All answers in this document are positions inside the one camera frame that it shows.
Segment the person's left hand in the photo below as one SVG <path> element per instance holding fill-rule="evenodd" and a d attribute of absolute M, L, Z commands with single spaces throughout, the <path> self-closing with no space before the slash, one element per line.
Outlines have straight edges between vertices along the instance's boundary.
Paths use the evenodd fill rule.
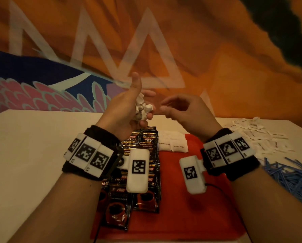
<path fill-rule="evenodd" d="M 153 98 L 156 93 L 151 90 L 141 89 L 145 97 Z M 127 91 L 115 96 L 107 106 L 102 117 L 96 123 L 96 126 L 115 135 L 120 141 L 124 141 L 131 133 L 138 129 L 148 126 L 148 120 L 152 120 L 153 111 L 147 114 L 147 120 L 139 122 L 133 121 L 136 112 L 136 99 L 130 99 Z"/>

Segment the person's right hand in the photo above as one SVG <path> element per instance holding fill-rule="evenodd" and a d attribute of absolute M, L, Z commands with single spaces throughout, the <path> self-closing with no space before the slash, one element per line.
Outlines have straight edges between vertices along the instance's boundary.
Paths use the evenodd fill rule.
<path fill-rule="evenodd" d="M 201 97 L 187 95 L 189 96 L 189 106 L 160 106 L 160 112 L 167 118 L 177 121 L 188 133 L 195 135 L 205 143 L 221 130 L 222 126 Z"/>

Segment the bunch of white sachets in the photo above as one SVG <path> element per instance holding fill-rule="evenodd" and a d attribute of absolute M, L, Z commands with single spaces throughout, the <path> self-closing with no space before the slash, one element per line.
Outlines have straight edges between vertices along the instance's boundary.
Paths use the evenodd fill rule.
<path fill-rule="evenodd" d="M 132 120 L 136 122 L 147 120 L 147 114 L 149 114 L 151 111 L 153 111 L 153 105 L 146 104 L 144 95 L 140 93 L 136 99 L 136 112 Z"/>

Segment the person's left forearm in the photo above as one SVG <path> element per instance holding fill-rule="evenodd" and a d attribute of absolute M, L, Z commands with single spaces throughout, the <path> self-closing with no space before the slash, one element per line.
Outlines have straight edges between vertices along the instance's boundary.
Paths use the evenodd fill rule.
<path fill-rule="evenodd" d="M 62 173 L 7 243 L 89 243 L 102 182 Z"/>

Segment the person's right forearm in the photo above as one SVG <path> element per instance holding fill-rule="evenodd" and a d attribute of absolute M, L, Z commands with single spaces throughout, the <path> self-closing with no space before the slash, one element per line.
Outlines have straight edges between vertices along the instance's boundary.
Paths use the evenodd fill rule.
<path fill-rule="evenodd" d="M 253 243 L 302 243 L 302 203 L 262 167 L 231 182 Z"/>

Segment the stack of white sugar packets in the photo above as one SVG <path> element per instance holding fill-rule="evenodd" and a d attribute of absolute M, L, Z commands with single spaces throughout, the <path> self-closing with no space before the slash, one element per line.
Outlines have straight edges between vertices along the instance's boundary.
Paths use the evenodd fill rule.
<path fill-rule="evenodd" d="M 177 131 L 158 131 L 158 150 L 187 153 L 188 142 L 185 134 Z"/>

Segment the black wristband with marker tags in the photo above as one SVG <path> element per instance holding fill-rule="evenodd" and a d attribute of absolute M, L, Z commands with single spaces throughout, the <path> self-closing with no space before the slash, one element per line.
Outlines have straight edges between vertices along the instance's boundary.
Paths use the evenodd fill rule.
<path fill-rule="evenodd" d="M 260 166 L 255 151 L 241 134 L 229 128 L 219 130 L 205 142 L 201 154 L 209 175 L 226 174 L 229 181 L 235 181 Z"/>
<path fill-rule="evenodd" d="M 120 140 L 112 133 L 92 125 L 79 133 L 64 154 L 62 172 L 102 181 L 121 175 L 117 167 L 124 156 Z"/>

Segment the pile of white paper packets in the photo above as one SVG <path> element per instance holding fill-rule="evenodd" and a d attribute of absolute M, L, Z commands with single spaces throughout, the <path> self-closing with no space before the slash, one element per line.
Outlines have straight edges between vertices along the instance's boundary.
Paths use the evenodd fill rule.
<path fill-rule="evenodd" d="M 269 131 L 259 117 L 253 119 L 241 118 L 234 120 L 224 127 L 241 134 L 244 140 L 255 151 L 255 156 L 263 160 L 266 155 L 274 153 L 289 153 L 295 149 L 284 133 Z"/>

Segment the row of black coffee packets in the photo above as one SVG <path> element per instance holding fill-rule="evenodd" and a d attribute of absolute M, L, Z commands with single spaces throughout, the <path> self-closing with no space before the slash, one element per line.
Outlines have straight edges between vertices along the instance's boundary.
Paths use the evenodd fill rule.
<path fill-rule="evenodd" d="M 119 161 L 119 172 L 102 182 L 97 212 L 102 213 L 99 228 L 102 226 L 128 230 L 132 211 L 159 213 L 161 200 L 160 159 L 158 150 L 158 130 L 148 126 L 132 132 L 120 143 L 124 156 Z M 146 192 L 128 192 L 128 162 L 132 149 L 149 151 L 148 186 Z"/>

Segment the red plastic tray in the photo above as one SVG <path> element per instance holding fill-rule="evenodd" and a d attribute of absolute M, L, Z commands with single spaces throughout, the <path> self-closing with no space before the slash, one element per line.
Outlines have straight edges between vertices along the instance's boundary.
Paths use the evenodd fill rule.
<path fill-rule="evenodd" d="M 161 200 L 159 213 L 132 211 L 128 230 L 102 226 L 98 240 L 237 240 L 246 232 L 225 175 L 204 173 L 209 186 L 204 194 L 191 195 L 186 188 L 179 160 L 201 158 L 202 142 L 186 134 L 188 153 L 160 151 Z M 97 212 L 91 231 L 96 235 L 102 213 Z"/>

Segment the pile of blue stir sticks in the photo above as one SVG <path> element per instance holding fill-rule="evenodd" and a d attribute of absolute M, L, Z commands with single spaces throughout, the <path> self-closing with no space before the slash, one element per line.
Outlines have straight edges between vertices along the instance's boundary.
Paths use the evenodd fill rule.
<path fill-rule="evenodd" d="M 295 198 L 302 202 L 302 163 L 285 157 L 296 167 L 292 167 L 279 162 L 270 163 L 265 157 L 263 168 L 279 185 L 291 193 Z"/>

